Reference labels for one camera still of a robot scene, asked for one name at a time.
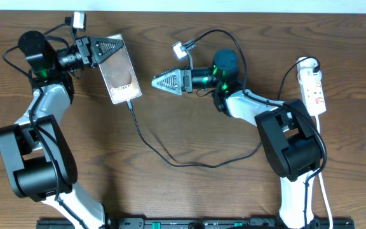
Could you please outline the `Samsung Galaxy smartphone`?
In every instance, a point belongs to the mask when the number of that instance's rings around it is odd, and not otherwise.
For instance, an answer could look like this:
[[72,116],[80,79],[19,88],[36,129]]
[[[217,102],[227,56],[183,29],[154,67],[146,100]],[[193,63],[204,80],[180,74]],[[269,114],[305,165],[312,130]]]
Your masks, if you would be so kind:
[[119,104],[142,95],[126,44],[121,34],[109,36],[121,41],[123,46],[99,64],[109,97],[113,104]]

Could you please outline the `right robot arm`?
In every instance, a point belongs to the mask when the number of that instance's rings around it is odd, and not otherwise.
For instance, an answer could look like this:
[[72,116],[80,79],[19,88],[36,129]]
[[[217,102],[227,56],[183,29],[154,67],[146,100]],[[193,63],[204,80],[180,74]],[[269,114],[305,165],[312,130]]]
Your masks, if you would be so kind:
[[310,228],[311,185],[327,162],[323,139],[300,100],[271,101],[244,89],[235,51],[219,50],[212,66],[171,68],[152,79],[153,88],[182,95],[213,88],[218,111],[257,127],[266,158],[280,177],[279,218],[288,228]]

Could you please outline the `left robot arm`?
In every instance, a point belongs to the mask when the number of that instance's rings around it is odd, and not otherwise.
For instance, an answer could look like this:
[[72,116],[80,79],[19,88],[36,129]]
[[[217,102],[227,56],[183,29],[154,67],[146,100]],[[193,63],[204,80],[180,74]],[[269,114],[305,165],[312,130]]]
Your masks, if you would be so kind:
[[60,122],[74,98],[72,74],[94,68],[124,47],[121,39],[84,36],[59,50],[63,38],[39,31],[20,36],[16,48],[30,65],[33,99],[14,124],[0,128],[0,153],[14,194],[61,212],[75,228],[119,228],[100,202],[78,183],[78,169]]

